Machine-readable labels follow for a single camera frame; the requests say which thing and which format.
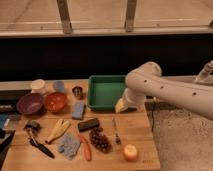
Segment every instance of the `plastic tray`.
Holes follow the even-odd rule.
[[[88,106],[93,111],[113,111],[125,87],[123,75],[90,76]]]

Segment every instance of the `mug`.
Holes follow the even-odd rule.
[[[53,89],[56,91],[56,92],[61,92],[61,93],[64,93],[64,82],[61,81],[61,80],[56,80],[53,82]]]
[[[42,79],[37,79],[31,82],[31,93],[39,93],[41,95],[46,94],[46,83]]]

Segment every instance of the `grapes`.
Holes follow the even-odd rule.
[[[109,153],[112,149],[112,145],[106,135],[101,134],[103,131],[102,127],[96,127],[91,129],[89,133],[89,138],[91,144],[97,148],[98,150],[102,151],[103,153]]]

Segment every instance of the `dish towel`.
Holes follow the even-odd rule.
[[[70,133],[65,133],[59,140],[58,152],[71,160],[76,156],[79,147],[80,140]]]

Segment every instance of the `glass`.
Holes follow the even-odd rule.
[[[207,26],[212,0],[138,0],[134,27]]]
[[[0,31],[58,30],[56,0],[0,0]]]
[[[127,0],[68,0],[72,27],[124,28]]]

